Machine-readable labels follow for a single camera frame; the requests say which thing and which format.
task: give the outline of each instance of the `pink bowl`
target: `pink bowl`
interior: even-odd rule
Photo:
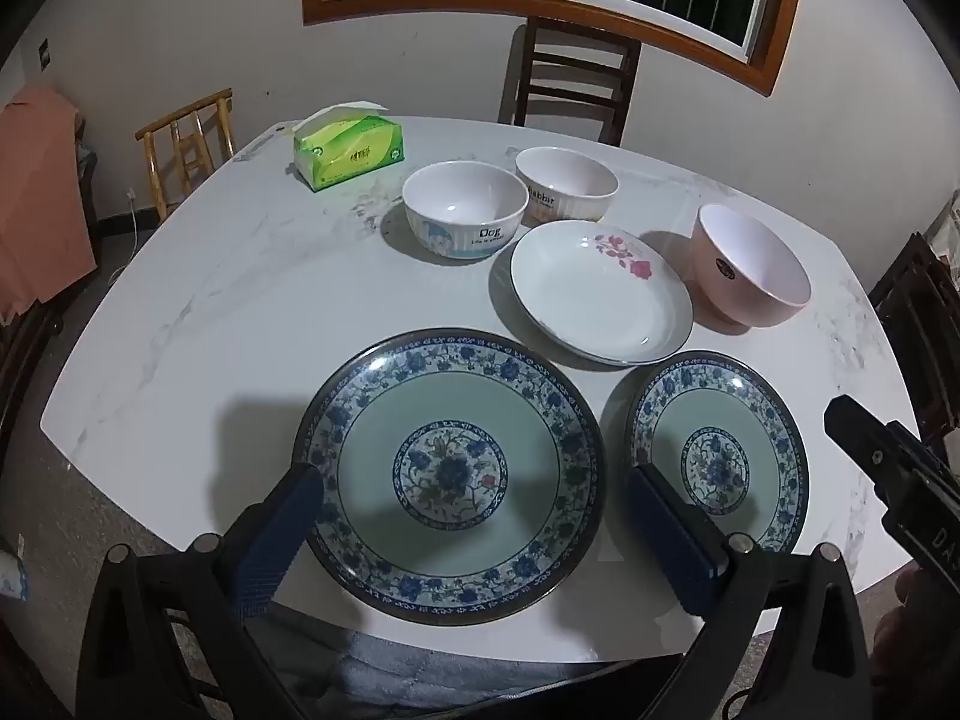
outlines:
[[[772,327],[810,302],[800,260],[765,224],[726,205],[700,207],[693,271],[710,302],[750,327]]]

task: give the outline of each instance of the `plate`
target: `plate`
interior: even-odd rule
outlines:
[[[629,233],[591,221],[551,221],[514,249],[510,275],[530,317],[568,349],[611,365],[676,352],[693,306],[674,269]]]
[[[526,607],[600,522],[586,402],[543,358],[475,330],[406,333],[348,362],[307,409],[294,459],[323,471],[314,554],[362,601],[416,622]]]
[[[808,502],[797,424],[774,389],[742,362],[679,354],[657,368],[627,421],[634,464],[653,463],[724,533],[790,552]]]

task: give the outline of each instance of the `table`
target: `table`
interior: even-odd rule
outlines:
[[[222,533],[280,479],[301,415],[342,362],[381,338],[450,325],[511,336],[556,362],[597,415],[616,461],[643,371],[611,370],[551,343],[512,293],[510,250],[466,265],[434,258],[399,204],[403,181],[423,165],[464,158],[512,169],[523,148],[567,146],[619,176],[606,223],[640,235],[680,275],[689,277],[689,235],[703,202],[755,215],[796,252],[813,285],[800,314],[738,333],[694,295],[697,323],[685,348],[747,362],[793,413],[810,472],[797,551],[838,544],[858,590],[906,562],[880,526],[883,507],[867,477],[824,435],[824,408],[840,392],[916,432],[889,343],[831,241],[739,191],[630,151],[500,124],[397,120],[404,162],[318,194],[296,174],[290,124],[277,124],[150,238],[90,319],[40,423],[90,482],[175,547]],[[587,557],[511,617],[468,628],[395,619],[342,590],[306,546],[275,600],[386,640],[469,656],[610,661],[681,652],[698,621],[625,527],[621,480],[610,474],[611,504]],[[757,630],[775,619],[765,613]]]

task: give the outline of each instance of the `floor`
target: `floor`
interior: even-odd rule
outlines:
[[[117,542],[141,555],[169,549],[90,485],[40,432],[56,377],[132,245],[132,235],[104,241],[100,273],[67,311],[64,330],[51,339],[32,377],[0,473],[0,541],[22,550],[29,582],[26,602],[0,597],[0,615],[71,712],[83,624],[107,549]],[[880,616],[896,603],[892,578],[859,600],[872,642]],[[768,638],[757,637],[747,651],[731,692],[752,683]]]

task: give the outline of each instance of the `wooden window frame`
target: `wooden window frame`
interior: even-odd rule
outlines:
[[[769,97],[776,85],[799,0],[766,0],[757,40],[747,61],[665,26],[570,0],[302,0],[304,25],[416,11],[466,11],[541,16],[606,29],[685,56]]]

